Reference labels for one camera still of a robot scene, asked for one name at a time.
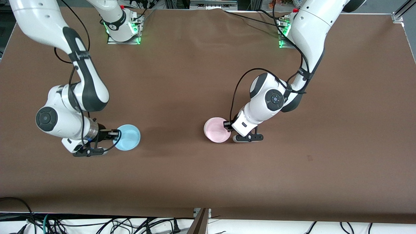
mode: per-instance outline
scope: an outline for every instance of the metal leg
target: metal leg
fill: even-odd
[[[192,222],[191,227],[189,228],[187,234],[206,234],[207,225],[209,218],[209,209],[202,208],[194,221]]]
[[[409,11],[414,5],[416,5],[416,0],[407,0],[399,9],[397,9],[391,15],[393,19],[393,23],[401,23],[403,22],[403,15]]]

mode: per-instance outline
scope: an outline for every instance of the pink plate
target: pink plate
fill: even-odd
[[[224,128],[223,118],[214,117],[208,119],[204,126],[204,133],[211,141],[215,143],[222,143],[230,138],[231,132]]]

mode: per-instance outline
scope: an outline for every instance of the brown table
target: brown table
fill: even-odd
[[[110,92],[92,117],[110,128],[136,125],[140,145],[75,158],[41,132],[35,114],[72,66],[16,27],[0,63],[1,196],[23,198],[35,212],[189,217],[211,207],[222,218],[416,221],[416,65],[390,16],[341,15],[300,106],[261,124],[262,142],[215,144],[203,125],[228,116],[245,71],[287,79],[299,66],[273,26],[221,10],[158,10],[141,45],[107,45],[97,12],[76,12]],[[235,111],[258,74],[241,83]]]

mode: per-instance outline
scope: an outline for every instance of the teal cable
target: teal cable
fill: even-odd
[[[46,234],[46,221],[48,219],[48,216],[49,214],[45,215],[45,218],[43,219],[43,234]]]

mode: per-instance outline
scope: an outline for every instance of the blue bowl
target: blue bowl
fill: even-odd
[[[140,142],[140,131],[139,129],[131,124],[125,124],[117,128],[121,131],[121,139],[116,144],[116,148],[119,150],[127,151],[134,149],[138,146]]]

